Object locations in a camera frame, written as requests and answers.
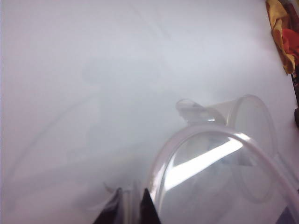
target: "white surface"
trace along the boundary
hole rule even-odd
[[[2,222],[92,223],[104,183],[143,182],[185,125],[178,100],[248,93],[299,174],[295,96],[263,0],[2,0]]]

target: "colorful cloth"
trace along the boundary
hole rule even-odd
[[[266,0],[266,7],[272,28],[272,36],[278,47],[284,69],[287,73],[291,74],[295,70],[295,57],[294,55],[286,53],[282,38],[282,29],[289,28],[289,16],[278,0]]]

